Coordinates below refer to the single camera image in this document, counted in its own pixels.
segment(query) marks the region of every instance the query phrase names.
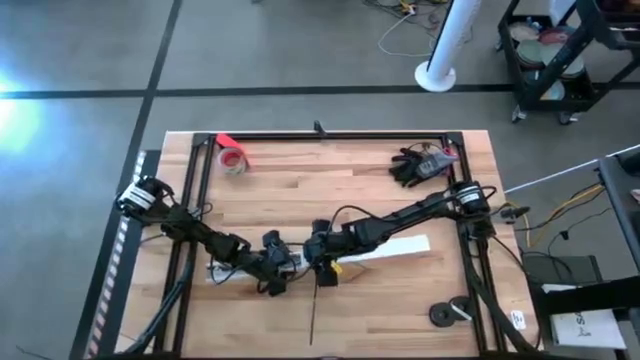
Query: tape roll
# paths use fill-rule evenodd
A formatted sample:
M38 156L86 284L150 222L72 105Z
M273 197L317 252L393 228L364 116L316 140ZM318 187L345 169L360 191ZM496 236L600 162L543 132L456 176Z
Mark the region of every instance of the tape roll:
M216 162L226 174L238 175L247 170L247 159L244 153L237 148L228 147L222 149L220 153L218 153Z

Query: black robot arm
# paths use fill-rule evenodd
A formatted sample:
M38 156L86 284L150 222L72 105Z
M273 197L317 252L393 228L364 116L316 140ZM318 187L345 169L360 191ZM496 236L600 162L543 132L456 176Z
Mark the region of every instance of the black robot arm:
M165 203L170 198L171 205ZM187 208L173 198L173 190L153 177L131 183L117 196L115 206L126 217L144 226L160 224L162 232L174 241L197 241L213 259L229 269L243 270L265 283L265 291L275 296L286 290L283 265L290 261L290 252L279 236L265 236L264 249L252 251L251 244L234 234L209 228Z
M487 197L477 182L457 183L387 216L342 224L339 232L331 231L332 221L316 220L311 238L304 243L304 256L319 286L335 286L338 280L331 262L338 258L374 251L392 235L434 218L465 219L476 236L491 236L495 233L489 213Z

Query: wooden tabletop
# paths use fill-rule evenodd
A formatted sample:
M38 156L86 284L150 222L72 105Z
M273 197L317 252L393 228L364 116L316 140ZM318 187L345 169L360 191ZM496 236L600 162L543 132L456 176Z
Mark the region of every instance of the wooden tabletop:
M502 204L505 198L488 133L463 134L474 180L496 186L498 192L490 202L492 206ZM182 193L192 135L168 133L162 149L157 176L176 194ZM207 199L213 211L203 221L260 248L262 235L272 229L278 229L285 241L305 241L314 219L330 218L342 205L358 205L384 215L445 189L445 178L432 179L412 189L401 188L393 181L387 172L390 158L407 145L410 142L403 140L245 142L251 170L229 177L214 166ZM199 182L196 177L191 204L195 204ZM336 222L360 217L362 214L357 211L348 210ZM495 226L498 238L517 254L512 228L498 223ZM146 234L158 231L150 228ZM200 248L183 356L477 355L470 322L437 328L428 319L432 304L467 294L455 223L447 219L427 221L396 238L419 234L427 235L429 252L346 264L338 287L318 289L312 344L312 273L273 298L256 293L256 283L250 279L214 286L206 281L209 256ZM171 241L166 238L141 245L119 350L131 344L131 338L144 329L156 312L170 251ZM538 325L524 275L495 242L490 243L489 258L500 306L506 314L513 310L524 313L527 327L522 332L535 343ZM487 337L493 347L490 321L484 313ZM173 320L167 346L171 344Z

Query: metal cart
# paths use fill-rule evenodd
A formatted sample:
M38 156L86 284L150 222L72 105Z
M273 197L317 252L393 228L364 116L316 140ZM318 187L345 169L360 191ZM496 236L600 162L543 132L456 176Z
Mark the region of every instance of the metal cart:
M559 22L566 25L569 17L578 10L581 24L567 39L555 58L540 71L537 80L527 83L524 69L516 54L517 41L511 38L509 25L516 22L537 22L543 29L552 28L549 16L514 15L513 11L520 0L512 0L498 25L500 40L496 50L504 50L507 67L514 83L514 95L518 105L513 111L511 121L519 122L527 117L528 111L548 111L557 114L561 125L576 122L579 115L589 110L602 99L613 87L627 77L640 65L640 31L620 31L620 29L636 28L639 15L626 13L607 13L598 7L598 0L576 0ZM561 78L566 68L582 53L593 40L604 44L611 50L630 50L633 60L618 72L608 83L594 86L585 71L574 79ZM554 82L560 80L565 88L565 96L561 100L541 99Z

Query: white pole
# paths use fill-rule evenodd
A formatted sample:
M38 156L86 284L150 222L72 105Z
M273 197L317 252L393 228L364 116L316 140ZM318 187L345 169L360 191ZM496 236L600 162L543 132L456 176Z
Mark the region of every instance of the white pole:
M445 92L456 83L453 61L464 44L466 32L478 14L482 0L452 0L431 60L418 65L415 78L428 91Z

